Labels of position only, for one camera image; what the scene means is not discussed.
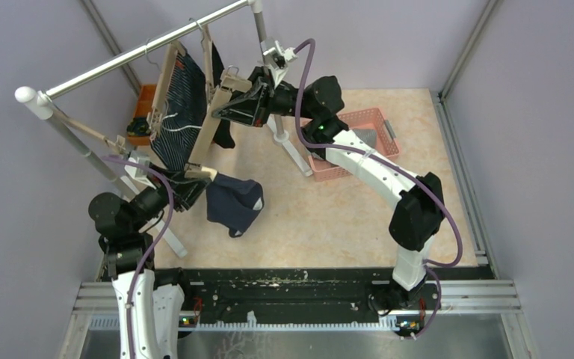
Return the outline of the beige hanger of black underwear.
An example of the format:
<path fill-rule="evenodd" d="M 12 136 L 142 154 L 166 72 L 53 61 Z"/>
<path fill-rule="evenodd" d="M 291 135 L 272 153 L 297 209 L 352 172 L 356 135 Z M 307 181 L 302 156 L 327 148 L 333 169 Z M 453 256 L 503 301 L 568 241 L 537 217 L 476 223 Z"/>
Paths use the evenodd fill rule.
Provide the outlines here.
<path fill-rule="evenodd" d="M 215 94 L 215 76 L 213 73 L 213 39 L 207 25 L 201 25 L 194 18 L 190 18 L 194 22 L 201 33 L 201 48 L 203 52 L 203 70 L 206 80 L 206 102 L 209 105 Z"/>

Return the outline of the beige hanger of striped underwear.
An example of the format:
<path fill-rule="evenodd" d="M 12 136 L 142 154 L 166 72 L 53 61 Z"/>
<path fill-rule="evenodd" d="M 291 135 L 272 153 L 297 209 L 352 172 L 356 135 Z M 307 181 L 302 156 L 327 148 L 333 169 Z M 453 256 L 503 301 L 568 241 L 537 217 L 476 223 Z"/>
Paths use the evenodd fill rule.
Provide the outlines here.
<path fill-rule="evenodd" d="M 146 117 L 149 124 L 151 141 L 154 141 L 161 130 L 163 118 L 167 115 L 167 92 L 172 81 L 172 75 L 178 55 L 185 55 L 185 47 L 174 40 L 169 43 L 164 53 L 163 64 L 156 84 L 152 107 Z"/>

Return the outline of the beige hanger of navy underwear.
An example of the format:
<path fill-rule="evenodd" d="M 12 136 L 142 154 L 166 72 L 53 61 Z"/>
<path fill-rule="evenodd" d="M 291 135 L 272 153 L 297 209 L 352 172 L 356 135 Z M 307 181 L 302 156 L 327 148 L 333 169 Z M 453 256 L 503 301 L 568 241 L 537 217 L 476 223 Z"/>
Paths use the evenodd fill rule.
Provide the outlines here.
<path fill-rule="evenodd" d="M 208 171 L 204 171 L 202 169 L 202 164 L 206 160 L 213 136 L 217 129 L 217 125 L 220 122 L 219 118 L 216 118 L 212 113 L 218 108 L 226 105 L 231 100 L 232 93 L 234 91 L 245 93 L 252 88 L 251 81 L 246 80 L 238 75 L 232 74 L 228 70 L 223 71 L 220 80 L 220 93 L 224 104 L 217 107 L 217 97 L 214 94 L 212 102 L 209 104 L 208 110 L 206 112 L 206 117 L 203 121 L 202 129 L 197 136 L 197 140 L 195 141 L 193 150 L 191 151 L 188 162 L 185 166 L 186 178 L 200 178 L 210 176 Z"/>

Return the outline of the grey striped underwear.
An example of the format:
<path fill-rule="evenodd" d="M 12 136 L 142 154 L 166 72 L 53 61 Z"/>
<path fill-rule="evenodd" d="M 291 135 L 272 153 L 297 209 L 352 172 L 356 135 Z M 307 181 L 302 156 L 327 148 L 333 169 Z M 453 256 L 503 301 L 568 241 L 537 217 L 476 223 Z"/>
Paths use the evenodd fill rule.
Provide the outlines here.
<path fill-rule="evenodd" d="M 341 129 L 325 126 L 317 127 L 307 137 L 307 150 L 329 162 L 338 164 L 342 156 L 370 156 L 376 153 L 377 134 L 373 129 Z"/>

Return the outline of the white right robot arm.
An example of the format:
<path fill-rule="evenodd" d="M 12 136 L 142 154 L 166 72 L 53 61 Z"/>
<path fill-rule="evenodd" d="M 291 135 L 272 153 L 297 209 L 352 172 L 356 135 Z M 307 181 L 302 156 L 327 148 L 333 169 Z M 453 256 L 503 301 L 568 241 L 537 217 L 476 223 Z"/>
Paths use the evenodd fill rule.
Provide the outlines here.
<path fill-rule="evenodd" d="M 412 307 L 421 295 L 428 247 L 445 217 L 439 177 L 406 172 L 350 129 L 338 116 L 345 104 L 335 76 L 299 88 L 286 82 L 276 85 L 261 73 L 250 80 L 251 89 L 235 90 L 231 100 L 212 110 L 212 116 L 255 127 L 265 125 L 271 115 L 305 118 L 298 132 L 305 148 L 361 180 L 392 208 L 389 233 L 398 252 L 391 298 L 400 308 Z"/>

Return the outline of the navy white striped underwear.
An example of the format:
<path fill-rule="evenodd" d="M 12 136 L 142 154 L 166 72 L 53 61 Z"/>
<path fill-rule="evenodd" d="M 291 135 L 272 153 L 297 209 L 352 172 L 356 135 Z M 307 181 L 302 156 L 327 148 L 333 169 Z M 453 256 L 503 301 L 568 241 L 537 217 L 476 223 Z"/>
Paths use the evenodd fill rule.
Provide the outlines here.
<path fill-rule="evenodd" d="M 205 75 L 189 55 L 177 55 L 166 94 L 163 129 L 151 148 L 171 171 L 182 171 L 206 116 Z"/>

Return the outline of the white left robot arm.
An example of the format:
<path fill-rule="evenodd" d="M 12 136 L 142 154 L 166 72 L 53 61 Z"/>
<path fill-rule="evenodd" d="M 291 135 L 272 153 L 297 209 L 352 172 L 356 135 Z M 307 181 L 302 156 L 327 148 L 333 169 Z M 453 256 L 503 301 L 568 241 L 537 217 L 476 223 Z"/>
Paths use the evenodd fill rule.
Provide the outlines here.
<path fill-rule="evenodd" d="M 189 279 L 181 268 L 156 269 L 155 244 L 167 231 L 172 215 L 185 196 L 194 199 L 215 178 L 172 180 L 139 191 L 128 177 L 122 181 L 134 197 L 111 192 L 95 196 L 88 215 L 99 234 L 99 246 L 120 320 L 122 358 L 177 358 L 180 313 L 200 308 Z"/>

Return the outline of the navy underwear beige waistband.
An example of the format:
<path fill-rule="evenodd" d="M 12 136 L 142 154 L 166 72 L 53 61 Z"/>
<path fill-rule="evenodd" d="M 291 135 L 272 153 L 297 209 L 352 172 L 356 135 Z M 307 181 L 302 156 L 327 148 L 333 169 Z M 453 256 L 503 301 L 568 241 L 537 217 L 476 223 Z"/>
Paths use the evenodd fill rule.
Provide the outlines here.
<path fill-rule="evenodd" d="M 252 179 L 215 176 L 206 188 L 207 220 L 228 229 L 231 238 L 241 237 L 264 208 L 262 185 Z"/>

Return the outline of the black underwear beige waistband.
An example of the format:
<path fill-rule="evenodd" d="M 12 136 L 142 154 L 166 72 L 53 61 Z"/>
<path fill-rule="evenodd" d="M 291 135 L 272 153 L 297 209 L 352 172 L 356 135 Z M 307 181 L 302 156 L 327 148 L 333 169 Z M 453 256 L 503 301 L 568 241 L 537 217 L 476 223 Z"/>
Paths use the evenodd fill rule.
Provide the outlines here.
<path fill-rule="evenodd" d="M 217 97 L 217 107 L 224 104 L 222 99 L 220 90 L 221 90 L 221 75 L 225 70 L 225 66 L 221 59 L 220 53 L 217 50 L 216 44 L 212 44 L 212 75 L 215 81 L 215 96 Z M 235 148 L 235 140 L 232 137 L 231 129 L 230 129 L 230 122 L 228 120 L 221 120 L 219 118 L 219 124 L 217 125 L 217 129 L 213 136 L 213 142 L 224 149 L 233 149 Z"/>

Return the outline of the beige clip hanger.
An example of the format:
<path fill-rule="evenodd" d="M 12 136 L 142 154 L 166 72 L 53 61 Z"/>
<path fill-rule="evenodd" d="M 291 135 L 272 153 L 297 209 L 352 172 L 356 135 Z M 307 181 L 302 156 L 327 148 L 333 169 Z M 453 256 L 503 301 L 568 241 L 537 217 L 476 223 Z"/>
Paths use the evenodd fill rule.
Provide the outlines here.
<path fill-rule="evenodd" d="M 97 130 L 85 125 L 84 123 L 66 115 L 62 110 L 53 110 L 53 114 L 58 117 L 64 124 L 72 129 L 82 132 L 91 138 L 95 138 L 97 141 L 102 142 L 106 147 L 111 149 L 111 152 L 117 155 L 125 155 L 131 152 L 129 148 L 126 147 L 126 138 L 118 135 L 116 139 L 109 138 L 108 136 L 98 132 Z"/>

